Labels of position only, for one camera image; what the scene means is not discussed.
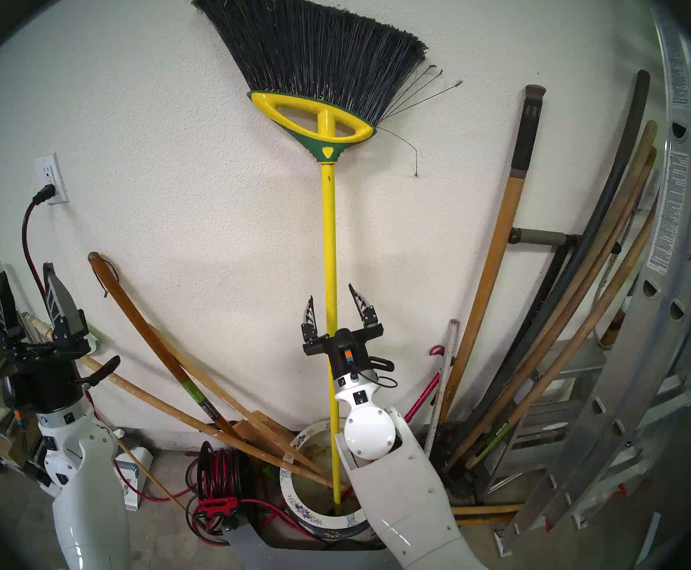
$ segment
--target green label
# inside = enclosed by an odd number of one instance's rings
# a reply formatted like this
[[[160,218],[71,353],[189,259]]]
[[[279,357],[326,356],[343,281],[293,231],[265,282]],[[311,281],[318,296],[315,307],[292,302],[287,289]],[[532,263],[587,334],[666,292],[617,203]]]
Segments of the green label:
[[[187,390],[188,395],[190,395],[192,400],[194,400],[197,404],[205,402],[205,396],[200,389],[195,386],[195,383],[192,380],[182,382],[182,388]]]
[[[492,450],[496,444],[503,439],[503,437],[509,432],[510,425],[505,422],[502,426],[496,429],[496,432],[485,442],[480,453],[476,456],[477,460],[481,460],[483,457],[488,455],[488,452]]]

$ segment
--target floral pattern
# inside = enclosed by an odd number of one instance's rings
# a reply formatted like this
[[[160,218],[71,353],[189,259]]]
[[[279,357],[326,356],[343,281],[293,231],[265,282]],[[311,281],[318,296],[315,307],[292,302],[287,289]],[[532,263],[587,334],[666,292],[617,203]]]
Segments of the floral pattern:
[[[287,496],[287,503],[295,509],[295,511],[298,513],[298,516],[302,519],[305,519],[311,524],[314,525],[321,525],[322,521],[319,519],[318,515],[316,513],[312,512],[306,505],[296,502],[295,499],[293,498],[292,495]]]
[[[301,431],[298,436],[293,439],[292,446],[295,449],[300,449],[306,441],[311,439],[317,433],[324,431],[329,431],[329,420],[323,420],[315,422],[313,425],[307,427],[305,430]],[[284,455],[284,460],[292,464],[294,462],[293,456],[290,454]],[[287,504],[290,506],[292,512],[305,521],[306,523],[318,528],[317,535],[338,539],[341,537],[340,531],[346,528],[353,528],[359,526],[360,524],[366,524],[367,517],[362,510],[358,510],[354,513],[330,517],[325,514],[319,514],[312,511],[298,497],[293,487],[292,474],[280,468],[279,470],[279,483],[282,488],[282,494]]]

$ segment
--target wooden stick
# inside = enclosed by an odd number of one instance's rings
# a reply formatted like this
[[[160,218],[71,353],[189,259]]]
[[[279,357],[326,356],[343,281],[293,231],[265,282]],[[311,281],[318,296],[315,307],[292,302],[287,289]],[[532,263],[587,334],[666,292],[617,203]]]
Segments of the wooden stick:
[[[519,390],[519,387],[522,386],[522,384],[530,376],[533,370],[536,367],[538,367],[538,364],[541,362],[548,350],[551,348],[551,346],[557,340],[564,328],[570,322],[570,319],[572,319],[573,314],[575,314],[575,311],[578,309],[578,306],[580,306],[580,303],[583,301],[583,296],[586,295],[586,292],[593,284],[593,281],[598,275],[598,272],[602,269],[604,263],[607,260],[607,257],[610,255],[612,247],[614,246],[614,243],[617,241],[617,236],[620,234],[620,231],[627,222],[630,213],[633,212],[636,200],[640,197],[641,193],[643,192],[646,180],[648,179],[649,173],[651,172],[655,156],[656,149],[652,147],[651,150],[647,153],[646,163],[641,168],[640,172],[637,175],[629,173],[626,176],[626,181],[632,185],[631,192],[628,196],[623,196],[623,198],[615,200],[613,208],[619,205],[620,203],[622,203],[624,207],[620,209],[619,215],[617,215],[617,213],[613,213],[613,216],[616,217],[615,223],[614,225],[612,225],[609,234],[607,234],[607,236],[604,237],[604,246],[600,250],[598,256],[595,257],[593,265],[591,265],[583,273],[582,280],[579,282],[579,285],[576,286],[576,289],[572,297],[565,302],[565,308],[559,315],[559,318],[554,323],[554,325],[548,330],[548,332],[545,335],[542,335],[541,342],[538,343],[538,345],[534,346],[534,348],[530,351],[529,355],[519,365],[519,368],[517,368],[517,370],[515,371],[514,376],[512,376],[512,379],[510,380],[506,389],[501,393],[499,398],[496,399],[496,401],[491,405],[491,407],[485,412],[483,417],[481,417],[481,419],[477,421],[477,425],[475,425],[472,428],[472,431],[470,431],[470,433],[466,436],[464,441],[462,441],[462,443],[458,445],[456,450],[454,450],[454,453],[451,454],[451,457],[446,461],[446,464],[443,466],[443,470],[445,472],[448,472],[451,466],[453,466],[455,462],[457,462],[457,460],[460,457],[462,457],[462,455],[464,455],[464,453],[470,447],[472,447],[474,442],[477,441],[477,438],[480,435],[482,435],[483,431],[485,429],[488,429],[494,423],[496,417],[498,417],[499,413],[504,409],[504,407],[506,407],[509,401],[512,400],[512,398],[514,398],[514,395]]]
[[[308,457],[304,456],[302,453],[300,453],[298,450],[292,447],[287,441],[285,441],[282,437],[274,433],[274,431],[272,431],[272,429],[270,429],[267,425],[264,425],[261,419],[259,419],[255,414],[251,413],[248,409],[246,409],[242,404],[240,404],[240,402],[234,400],[232,395],[224,391],[224,389],[221,386],[219,386],[213,378],[211,378],[208,374],[203,372],[203,370],[201,370],[194,362],[192,362],[192,360],[190,360],[186,355],[184,355],[175,346],[173,346],[173,344],[169,343],[169,341],[167,341],[164,338],[163,334],[160,331],[158,331],[158,329],[155,328],[152,324],[150,325],[150,328],[158,337],[158,339],[161,340],[166,349],[170,351],[171,355],[177,358],[177,361],[182,365],[182,367],[184,367],[184,369],[189,374],[191,374],[192,377],[194,377],[194,379],[203,384],[206,388],[208,388],[208,390],[213,392],[216,396],[218,396],[224,402],[226,402],[230,407],[234,408],[238,413],[245,417],[247,421],[251,425],[253,425],[253,428],[256,429],[262,436],[266,437],[269,441],[271,441],[274,445],[279,447],[285,453],[292,455],[293,457],[295,457],[295,459],[299,460],[303,464],[306,464],[306,466],[308,466],[311,470],[313,470],[320,476],[329,476],[327,472],[325,472],[319,466],[314,464],[310,459],[308,459]]]
[[[586,320],[584,320],[576,334],[574,334],[573,338],[562,350],[562,353],[559,354],[559,357],[554,360],[546,373],[538,379],[537,383],[535,383],[535,385],[530,389],[530,392],[528,392],[525,398],[523,398],[522,401],[515,407],[515,409],[512,411],[512,414],[507,417],[507,422],[500,427],[500,429],[496,430],[491,438],[485,443],[485,446],[480,453],[465,464],[468,469],[472,469],[477,462],[485,457],[489,450],[491,450],[496,443],[498,443],[501,438],[505,436],[505,434],[507,434],[522,417],[524,417],[533,403],[538,400],[541,394],[543,394],[543,391],[549,386],[550,383],[552,383],[552,381],[554,381],[554,379],[556,379],[562,368],[564,368],[564,366],[573,358],[575,353],[577,353],[577,350],[579,350],[580,346],[583,345],[583,341],[586,340],[586,337],[591,332],[591,329],[594,328],[599,319],[604,316],[605,312],[607,312],[607,308],[609,308],[612,300],[614,300],[614,297],[617,296],[617,293],[620,291],[620,288],[625,283],[626,279],[628,279],[630,274],[633,272],[633,268],[635,267],[641,252],[646,247],[646,242],[649,240],[649,236],[652,233],[652,228],[654,227],[655,210],[656,202],[652,207],[651,212],[649,212],[649,215],[646,217],[646,221],[644,222],[641,231],[638,233],[636,240],[633,241],[633,246],[630,247],[630,250],[623,259],[623,262],[617,269],[614,277],[612,277],[612,281],[607,286],[607,289],[602,294],[602,297],[594,305],[593,310],[591,310],[590,314]]]
[[[489,523],[508,523],[514,517],[516,513],[507,513],[493,515],[490,517],[463,517],[461,519],[456,519],[456,525],[462,527],[462,525],[484,525]]]
[[[43,321],[39,320],[39,319],[38,319],[37,317],[35,317],[34,315],[28,315],[28,321],[32,324],[32,326],[34,326],[35,329],[37,329],[37,332],[38,332],[40,335],[42,335],[42,337],[44,337],[45,339],[48,339],[49,341],[52,340],[52,332],[53,332],[53,330],[52,330],[52,328],[50,328],[49,324],[47,324],[46,322],[43,322]],[[85,365],[87,365],[87,367],[89,367],[90,369],[94,369],[95,371],[97,371],[97,369],[99,369],[99,368],[101,367],[101,364],[100,364],[99,362],[97,362],[96,360],[93,360],[92,358],[89,358],[89,359],[90,359],[90,362],[94,362],[94,368],[91,367],[90,364],[85,364]],[[110,422],[106,421],[106,420],[105,420],[105,417],[103,417],[100,413],[97,413],[97,412],[96,412],[95,414],[97,415],[97,418],[100,419],[100,421],[102,421],[105,425],[108,425],[108,427],[110,427],[111,429],[113,429],[113,425],[111,425]],[[132,461],[136,464],[136,466],[137,466],[140,470],[142,470],[142,472],[143,472],[143,473],[144,473],[144,474],[145,474],[145,475],[146,475],[146,476],[147,476],[147,477],[158,487],[158,488],[160,488],[164,493],[166,493],[166,496],[167,496],[168,498],[170,498],[172,501],[174,501],[174,502],[176,503],[177,507],[179,507],[179,508],[182,509],[183,511],[186,511],[184,505],[183,505],[181,502],[177,501],[177,499],[173,496],[173,494],[171,494],[169,491],[166,490],[166,488],[163,486],[163,484],[161,484],[160,482],[158,482],[158,478],[156,478],[155,476],[153,476],[152,474],[150,474],[150,470],[148,470],[148,469],[145,467],[145,465],[142,464],[142,462],[141,462],[140,460],[137,459],[137,457],[131,452],[131,450],[129,450],[129,448],[127,448],[127,446],[123,445],[123,441],[121,441],[121,440],[118,439],[118,438],[116,438],[116,441],[118,442],[118,446],[119,446],[121,449],[123,449],[123,452],[124,452],[125,454],[127,454],[130,458],[132,458]]]
[[[644,126],[643,133],[641,134],[641,138],[638,143],[638,148],[636,148],[636,154],[633,156],[633,160],[630,162],[625,179],[620,186],[620,191],[618,191],[617,195],[614,197],[612,206],[609,209],[609,212],[607,212],[604,222],[602,222],[602,225],[599,227],[598,232],[596,233],[596,238],[594,239],[588,254],[583,260],[583,263],[580,265],[580,268],[576,272],[572,282],[570,282],[570,285],[562,296],[562,299],[552,312],[551,317],[546,321],[546,325],[538,333],[538,337],[535,338],[532,347],[538,346],[538,344],[545,337],[546,333],[548,333],[549,329],[553,327],[556,320],[567,307],[569,301],[577,292],[580,284],[586,278],[589,269],[602,252],[607,240],[612,238],[612,232],[614,230],[613,226],[620,221],[621,214],[624,213],[623,209],[627,207],[628,201],[633,199],[636,184],[636,179],[633,179],[633,177],[639,176],[642,174],[642,172],[646,171],[646,165],[649,164],[649,155],[652,154],[652,151],[655,151],[654,155],[656,155],[656,150],[653,147],[656,136],[657,123],[653,120],[649,120],[646,123],[646,126]],[[616,239],[617,236],[615,236],[612,240],[613,244]]]
[[[493,513],[516,513],[522,508],[522,503],[514,505],[479,505],[474,507],[451,507],[454,514],[493,514]]]
[[[82,357],[79,361],[81,361],[85,365],[88,365],[87,360],[94,361],[87,356]],[[210,435],[211,437],[216,438],[219,441],[223,441],[223,443],[226,443],[227,445],[230,445],[233,448],[239,449],[241,452],[245,452],[250,456],[265,461],[267,464],[280,467],[283,470],[291,472],[292,474],[298,474],[299,476],[303,476],[304,478],[308,478],[310,480],[313,480],[314,482],[332,488],[331,480],[327,480],[325,478],[322,478],[321,476],[317,476],[314,472],[309,471],[304,467],[296,466],[295,464],[288,464],[286,461],[283,461],[278,457],[274,457],[273,455],[269,455],[266,452],[262,452],[260,449],[254,448],[252,445],[248,445],[240,439],[235,439],[234,437],[229,436],[226,433],[218,431],[217,429],[214,429],[213,427],[207,425],[203,421],[198,421],[190,415],[183,413],[181,410],[172,407],[170,404],[163,402],[163,400],[156,398],[155,396],[151,395],[150,393],[147,393],[146,391],[132,384],[130,381],[127,381],[121,378],[120,376],[117,376],[116,374],[110,374],[110,376],[108,376],[106,379],[113,382],[119,388],[123,388],[132,396],[136,396],[140,400],[143,400],[151,407],[157,408],[162,413],[166,413],[170,417],[173,417],[174,419],[191,426],[193,429],[202,431],[203,433]]]
[[[189,396],[192,397],[192,400],[195,400],[198,406],[203,409],[203,412],[208,415],[208,418],[216,423],[216,426],[219,429],[232,437],[239,439],[240,436],[234,429],[232,429],[232,425],[230,425],[229,422],[218,412],[218,410],[216,410],[216,407],[213,406],[211,401],[208,400],[201,391],[199,391],[198,387],[195,386],[195,383],[189,379],[187,374],[184,373],[182,366],[179,365],[179,362],[177,362],[176,358],[168,352],[155,333],[150,330],[147,322],[139,313],[137,307],[134,306],[134,303],[129,298],[129,295],[121,287],[121,284],[118,283],[118,280],[113,275],[113,272],[110,271],[110,268],[107,266],[105,261],[103,261],[103,258],[101,258],[100,254],[96,251],[93,251],[87,256],[87,260],[89,260],[89,264],[92,266],[95,274],[97,274],[97,277],[100,278],[100,281],[103,283],[108,292],[110,292],[110,295],[113,296],[113,299],[123,311],[123,314],[127,316],[129,322],[131,322],[139,334],[142,335],[142,338],[155,352],[155,355],[158,356],[159,360],[163,362],[163,365],[166,366],[166,369],[171,372],[172,376],[177,379],[182,388],[184,388]]]
[[[525,185],[525,177],[530,166],[530,156],[535,145],[535,133],[538,130],[538,120],[545,93],[546,90],[539,85],[529,85],[525,88],[525,103],[522,107],[522,117],[519,120],[519,132],[514,147],[509,179],[507,179],[507,187],[503,192],[496,226],[491,237],[491,244],[488,247],[488,256],[485,258],[483,273],[480,276],[480,283],[477,285],[475,301],[469,313],[462,342],[458,346],[451,376],[446,383],[446,392],[443,395],[443,404],[440,409],[440,422],[446,420],[458,385],[462,381],[469,357],[472,355],[472,348],[477,340],[477,333],[480,332],[485,310],[491,300],[496,276],[503,260],[503,253],[507,250],[509,234],[512,231],[517,206],[519,206],[519,197],[522,194],[522,187]]]
[[[169,491],[166,490],[166,488],[163,486],[163,484],[161,484],[160,482],[158,482],[158,478],[156,478],[155,476],[153,476],[152,474],[150,474],[150,470],[148,470],[148,469],[142,464],[142,462],[141,462],[140,460],[137,459],[137,457],[129,450],[129,448],[127,448],[127,446],[123,445],[123,441],[121,441],[120,439],[118,440],[118,446],[119,446],[121,449],[123,449],[123,451],[124,451],[125,454],[127,454],[130,458],[132,458],[132,461],[133,461],[135,464],[137,464],[137,467],[145,473],[145,475],[154,483],[154,485],[156,485],[159,489],[161,489],[164,493],[166,493],[166,496],[167,496],[168,498],[170,498],[174,503],[176,503],[176,505],[177,505],[180,509],[182,509],[182,510],[185,511],[185,512],[187,511],[186,507],[185,507],[181,502],[177,501],[176,498],[174,498],[173,494],[171,494]]]

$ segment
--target broom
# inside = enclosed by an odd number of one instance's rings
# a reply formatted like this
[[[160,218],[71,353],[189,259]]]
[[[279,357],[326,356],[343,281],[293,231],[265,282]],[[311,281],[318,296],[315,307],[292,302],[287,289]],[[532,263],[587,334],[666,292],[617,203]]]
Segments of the broom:
[[[396,106],[391,110],[389,106],[409,75],[424,61],[427,47],[412,34],[311,1],[192,3],[205,13],[226,44],[250,87],[251,101],[321,164],[325,310],[327,333],[334,335],[335,162],[342,151],[366,141],[380,120],[395,113]],[[402,91],[399,99],[407,91]],[[278,111],[281,106],[315,114],[317,131],[292,122]],[[337,125],[344,125],[352,134],[337,136]],[[339,513],[340,461],[335,436],[340,417],[331,370],[329,374],[332,485]]]

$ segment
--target rake handle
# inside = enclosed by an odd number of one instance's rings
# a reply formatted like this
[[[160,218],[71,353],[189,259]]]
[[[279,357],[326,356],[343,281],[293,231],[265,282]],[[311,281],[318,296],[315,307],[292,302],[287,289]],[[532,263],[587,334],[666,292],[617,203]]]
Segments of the rake handle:
[[[456,361],[446,386],[446,392],[443,395],[440,422],[446,420],[451,403],[456,396],[458,385],[462,381],[462,376],[472,355],[472,348],[477,340],[477,334],[480,332],[485,311],[488,309],[488,303],[491,300],[503,254],[507,250],[509,235],[512,232],[514,217],[519,206],[519,198],[522,195],[525,177],[530,167],[530,159],[535,146],[535,135],[538,131],[538,121],[541,118],[541,107],[545,93],[545,88],[540,85],[528,85],[525,88],[525,102],[522,105],[522,116],[519,119],[517,143],[514,146],[512,167],[507,179],[507,187],[503,192],[503,200],[501,201],[498,218],[496,219],[491,245],[488,247],[488,256],[485,258],[483,273],[480,276],[480,283],[477,285],[475,301],[472,304],[472,310],[469,313],[462,342],[458,346]]]
[[[185,374],[182,366],[179,365],[177,358],[169,353],[168,349],[161,343],[158,336],[150,330],[147,321],[142,317],[137,307],[134,306],[129,295],[118,283],[118,280],[110,271],[107,264],[103,261],[103,258],[96,251],[92,251],[88,256],[89,264],[92,266],[92,270],[100,278],[105,288],[108,290],[116,304],[121,308],[123,314],[126,315],[129,322],[134,325],[134,328],[142,336],[147,345],[155,352],[159,360],[166,366],[172,376],[177,379],[179,384],[185,391],[192,397],[192,400],[199,405],[203,412],[208,415],[208,417],[216,423],[216,426],[227,433],[228,435],[240,439],[237,431],[232,429],[232,425],[216,410],[216,407],[211,404],[211,402],[203,396],[202,392],[195,386],[195,383],[189,379],[189,376]]]

